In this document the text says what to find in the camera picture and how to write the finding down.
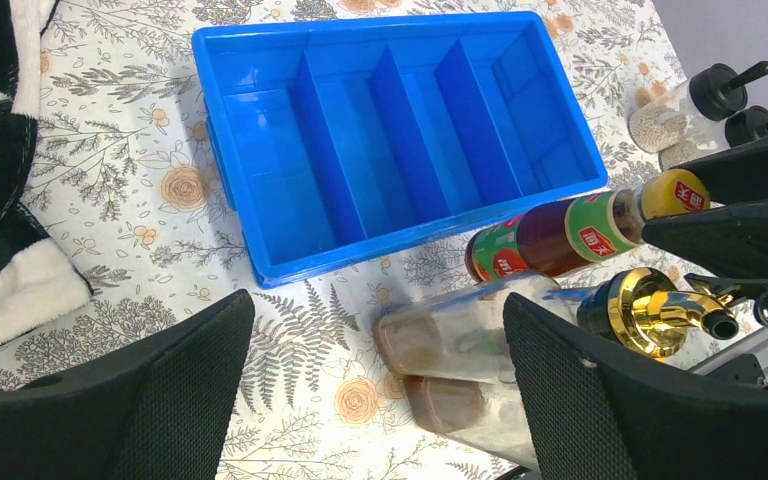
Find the floral tablecloth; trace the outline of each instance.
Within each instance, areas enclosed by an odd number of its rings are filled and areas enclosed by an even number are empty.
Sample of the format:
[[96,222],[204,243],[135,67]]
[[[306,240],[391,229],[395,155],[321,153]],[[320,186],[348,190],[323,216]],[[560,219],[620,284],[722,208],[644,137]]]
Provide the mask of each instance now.
[[[468,283],[467,235],[259,290],[220,186],[190,47],[206,25],[534,10],[546,23],[610,173],[658,172],[627,114],[684,78],[651,0],[61,0],[43,38],[42,118],[23,201],[97,291],[91,305],[0,348],[0,388],[81,364],[238,289],[257,306],[219,478],[494,478],[509,464],[416,428],[370,335],[399,304]],[[691,266],[644,247],[565,279]],[[289,329],[315,319],[317,336]],[[755,328],[741,315],[743,332]],[[722,343],[694,333],[671,363]]]

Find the condiment bottle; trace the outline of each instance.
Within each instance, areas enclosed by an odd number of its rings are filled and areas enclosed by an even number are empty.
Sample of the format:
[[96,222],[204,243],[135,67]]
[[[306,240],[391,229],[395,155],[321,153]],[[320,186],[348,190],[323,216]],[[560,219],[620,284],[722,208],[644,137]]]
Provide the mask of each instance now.
[[708,130],[746,108],[746,84],[766,75],[767,61],[739,75],[717,63],[634,112],[628,124],[631,138],[642,150],[657,153]]
[[405,377],[420,428],[537,470],[537,453],[516,385]]
[[768,110],[753,106],[710,130],[700,131],[661,152],[661,169],[754,142],[768,135]]
[[699,178],[670,170],[636,189],[547,203],[482,230],[467,244],[465,263],[479,282],[529,269],[557,277],[637,247],[648,219],[709,206]]
[[502,313],[511,293],[558,317],[651,358],[674,355],[691,327],[725,340],[738,332],[720,299],[681,292],[661,272],[636,268],[597,287],[563,289],[537,271],[473,285],[378,319],[372,328],[387,367],[418,375],[483,383],[516,382],[505,340]]

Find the brown liquid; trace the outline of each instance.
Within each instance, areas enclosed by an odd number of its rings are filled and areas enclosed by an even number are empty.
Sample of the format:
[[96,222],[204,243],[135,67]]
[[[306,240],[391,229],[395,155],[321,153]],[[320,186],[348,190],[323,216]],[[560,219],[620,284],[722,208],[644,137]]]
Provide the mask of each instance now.
[[427,313],[397,322],[382,317],[372,326],[372,336],[387,368],[395,373],[426,371],[440,363],[440,330]]
[[474,425],[484,415],[478,383],[430,377],[405,377],[405,392],[417,425],[451,433]]
[[528,212],[517,228],[519,254],[526,265],[555,277],[589,262],[581,258],[567,239],[567,208],[574,199],[541,205]]
[[[516,232],[517,250],[528,268],[556,277],[590,265],[588,260],[576,253],[567,238],[566,213],[575,200],[571,198],[541,205],[520,220]],[[634,202],[634,194],[631,191],[619,192],[614,200],[614,222],[623,236],[632,242],[640,243],[641,232],[639,228],[635,228],[632,220],[631,202]],[[481,282],[482,276],[478,274],[472,261],[472,246],[477,237],[478,233],[467,244],[464,261],[472,278]]]

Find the black nozzle cap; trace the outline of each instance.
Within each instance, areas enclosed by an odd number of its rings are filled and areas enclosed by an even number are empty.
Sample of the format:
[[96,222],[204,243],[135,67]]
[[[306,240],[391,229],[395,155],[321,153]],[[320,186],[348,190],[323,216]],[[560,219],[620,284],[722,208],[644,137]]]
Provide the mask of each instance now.
[[757,105],[740,111],[726,120],[726,140],[736,147],[768,135],[768,110]]
[[702,325],[717,340],[731,340],[740,331],[737,320],[722,310],[705,315]]
[[608,316],[608,299],[610,298],[611,284],[617,277],[603,283],[596,291],[581,302],[578,306],[576,317],[578,326],[595,333],[602,338],[619,343],[611,319]]
[[746,84],[767,75],[767,61],[758,62],[741,74],[728,65],[717,63],[690,79],[690,98],[709,120],[725,120],[746,108],[749,102]]

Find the gold pump cap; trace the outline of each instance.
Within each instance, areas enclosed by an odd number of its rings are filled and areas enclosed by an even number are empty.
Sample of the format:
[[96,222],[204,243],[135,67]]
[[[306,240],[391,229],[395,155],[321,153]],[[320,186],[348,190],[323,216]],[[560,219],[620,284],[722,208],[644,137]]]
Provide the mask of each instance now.
[[738,333],[737,321],[727,307],[730,299],[704,291],[704,285],[698,282],[693,287],[700,291],[679,291],[658,270],[635,268],[600,287],[607,289],[607,295],[595,297],[603,300],[582,307],[606,312],[610,329],[626,348],[665,359],[684,345],[689,328],[700,328],[718,340]]

